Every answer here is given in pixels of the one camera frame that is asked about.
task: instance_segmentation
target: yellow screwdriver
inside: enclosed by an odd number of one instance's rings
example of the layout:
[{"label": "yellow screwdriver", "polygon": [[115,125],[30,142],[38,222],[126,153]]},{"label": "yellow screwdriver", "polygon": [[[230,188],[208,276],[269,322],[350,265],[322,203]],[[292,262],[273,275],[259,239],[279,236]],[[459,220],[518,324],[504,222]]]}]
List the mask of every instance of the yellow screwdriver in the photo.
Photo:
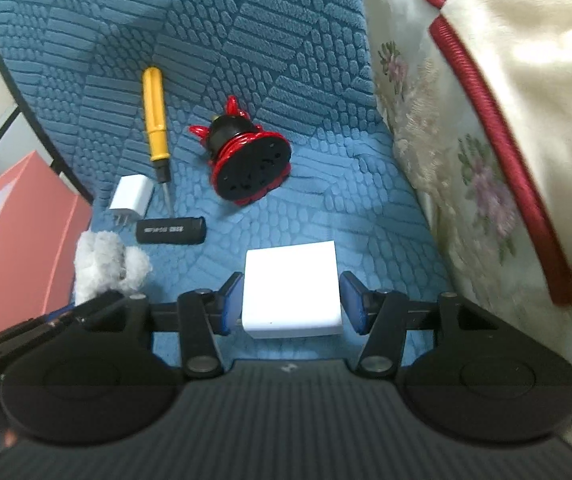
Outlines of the yellow screwdriver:
[{"label": "yellow screwdriver", "polygon": [[170,195],[170,153],[166,139],[165,110],[163,108],[162,72],[156,66],[144,70],[141,76],[144,98],[144,119],[150,146],[150,160],[157,172],[157,182],[161,184],[163,201],[168,214],[175,216],[175,209]]}]

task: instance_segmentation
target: black round base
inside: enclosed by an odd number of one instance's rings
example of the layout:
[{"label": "black round base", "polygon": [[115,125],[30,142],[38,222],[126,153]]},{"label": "black round base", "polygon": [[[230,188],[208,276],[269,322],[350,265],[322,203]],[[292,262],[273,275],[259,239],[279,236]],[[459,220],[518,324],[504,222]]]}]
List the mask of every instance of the black round base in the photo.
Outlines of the black round base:
[{"label": "black round base", "polygon": [[241,146],[215,166],[218,195],[232,202],[252,197],[283,174],[290,155],[290,145],[279,137],[259,137]]},{"label": "black round base", "polygon": [[572,416],[572,369],[563,360],[478,350],[444,345],[409,368],[404,391],[421,418],[465,440],[517,444]]},{"label": "black round base", "polygon": [[146,428],[173,402],[176,378],[119,333],[72,326],[13,363],[0,401],[18,432],[52,444],[89,446]]}]

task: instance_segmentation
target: red and black toy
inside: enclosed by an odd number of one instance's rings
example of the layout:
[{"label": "red and black toy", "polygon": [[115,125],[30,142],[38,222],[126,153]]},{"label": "red and black toy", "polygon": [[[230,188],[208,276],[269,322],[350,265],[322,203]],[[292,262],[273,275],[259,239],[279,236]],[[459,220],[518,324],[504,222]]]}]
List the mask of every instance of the red and black toy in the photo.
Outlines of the red and black toy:
[{"label": "red and black toy", "polygon": [[228,98],[224,114],[210,126],[188,129],[210,153],[210,181],[224,200],[249,204],[279,187],[290,174],[288,141],[253,124],[234,96]]}]

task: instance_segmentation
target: metal screw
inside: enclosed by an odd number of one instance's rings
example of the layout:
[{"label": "metal screw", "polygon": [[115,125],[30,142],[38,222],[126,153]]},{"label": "metal screw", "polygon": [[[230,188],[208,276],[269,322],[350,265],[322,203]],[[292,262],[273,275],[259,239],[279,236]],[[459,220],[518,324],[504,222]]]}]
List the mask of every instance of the metal screw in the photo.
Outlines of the metal screw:
[{"label": "metal screw", "polygon": [[219,361],[209,355],[198,355],[188,359],[188,369],[196,374],[207,374],[219,366]]},{"label": "metal screw", "polygon": [[371,374],[382,374],[393,367],[393,362],[383,355],[371,355],[361,360],[361,367]]}]

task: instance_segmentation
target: cotton ball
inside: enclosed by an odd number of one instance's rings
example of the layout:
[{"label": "cotton ball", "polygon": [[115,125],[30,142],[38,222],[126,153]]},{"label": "cotton ball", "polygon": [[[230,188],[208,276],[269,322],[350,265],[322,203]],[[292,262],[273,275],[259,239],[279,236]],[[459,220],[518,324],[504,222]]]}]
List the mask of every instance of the cotton ball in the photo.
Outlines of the cotton ball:
[{"label": "cotton ball", "polygon": [[139,290],[147,275],[153,270],[148,255],[138,247],[126,247],[124,267],[126,273],[119,282],[118,289],[126,295]]},{"label": "cotton ball", "polygon": [[117,234],[83,232],[75,254],[75,304],[108,290],[130,294],[140,288],[150,270],[146,253],[125,247]]}]

